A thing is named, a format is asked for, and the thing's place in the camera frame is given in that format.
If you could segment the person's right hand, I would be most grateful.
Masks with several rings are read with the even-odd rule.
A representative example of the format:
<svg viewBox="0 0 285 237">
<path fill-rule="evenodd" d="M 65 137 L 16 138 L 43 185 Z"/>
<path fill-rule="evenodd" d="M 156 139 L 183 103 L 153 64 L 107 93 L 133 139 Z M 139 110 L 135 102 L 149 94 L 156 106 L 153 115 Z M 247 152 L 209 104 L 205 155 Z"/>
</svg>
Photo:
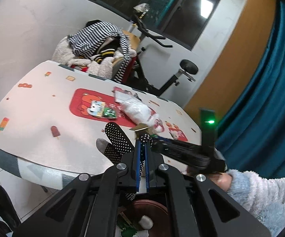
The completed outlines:
<svg viewBox="0 0 285 237">
<path fill-rule="evenodd" d="M 197 174 L 195 168 L 187 167 L 186 174 L 188 176 L 195 176 Z M 204 174 L 206 178 L 209 178 L 212 182 L 214 182 L 217 186 L 219 186 L 222 190 L 227 192 L 232 184 L 233 177 L 228 173 L 213 173 L 213 174 Z"/>
</svg>

